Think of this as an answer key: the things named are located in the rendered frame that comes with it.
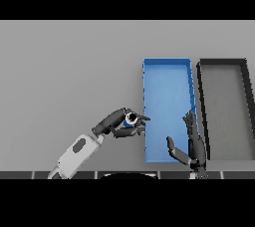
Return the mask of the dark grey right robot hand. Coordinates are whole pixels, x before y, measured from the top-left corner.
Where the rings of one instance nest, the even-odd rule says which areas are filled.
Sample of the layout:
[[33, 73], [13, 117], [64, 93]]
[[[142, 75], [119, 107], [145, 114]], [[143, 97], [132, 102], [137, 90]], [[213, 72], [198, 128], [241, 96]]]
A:
[[188, 153], [177, 148], [173, 139], [168, 136], [166, 138], [168, 154], [190, 168], [190, 179], [207, 179], [205, 145], [198, 133], [195, 114], [189, 111], [182, 119], [187, 129]]

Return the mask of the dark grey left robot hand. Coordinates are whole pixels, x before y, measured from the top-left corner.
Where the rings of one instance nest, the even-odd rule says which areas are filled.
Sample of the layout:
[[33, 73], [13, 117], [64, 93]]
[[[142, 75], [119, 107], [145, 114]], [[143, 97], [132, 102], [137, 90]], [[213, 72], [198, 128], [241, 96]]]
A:
[[[129, 113], [135, 113], [138, 117], [138, 121], [135, 126], [125, 127], [124, 120]], [[145, 132], [144, 126], [146, 120], [149, 120], [149, 117], [136, 113], [131, 109], [122, 108], [106, 116], [92, 128], [92, 133], [96, 137], [99, 137], [101, 134], [110, 133], [114, 135], [114, 138], [134, 136], [135, 134]]]

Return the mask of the blue pipe with pale ring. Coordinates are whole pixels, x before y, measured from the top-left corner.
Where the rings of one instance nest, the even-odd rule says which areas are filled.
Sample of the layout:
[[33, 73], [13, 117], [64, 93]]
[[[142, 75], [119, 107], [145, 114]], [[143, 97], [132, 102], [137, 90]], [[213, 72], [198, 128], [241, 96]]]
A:
[[138, 117], [135, 113], [128, 113], [124, 120], [125, 127], [135, 126], [138, 121]]

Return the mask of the dark grey bin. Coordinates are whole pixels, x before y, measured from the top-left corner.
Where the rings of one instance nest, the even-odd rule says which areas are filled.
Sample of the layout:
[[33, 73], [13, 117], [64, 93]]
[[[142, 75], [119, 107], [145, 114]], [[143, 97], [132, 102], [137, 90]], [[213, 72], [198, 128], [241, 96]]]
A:
[[210, 160], [255, 160], [255, 102], [246, 59], [200, 59], [196, 65]]

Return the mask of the blue bin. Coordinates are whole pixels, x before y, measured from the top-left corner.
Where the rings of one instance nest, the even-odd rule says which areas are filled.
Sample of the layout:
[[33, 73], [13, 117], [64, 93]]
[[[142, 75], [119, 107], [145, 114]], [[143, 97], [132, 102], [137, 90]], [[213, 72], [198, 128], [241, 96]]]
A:
[[166, 138], [188, 153], [188, 135], [182, 119], [196, 113], [193, 73], [189, 58], [144, 58], [143, 114], [145, 125], [145, 162], [175, 162], [168, 154]]

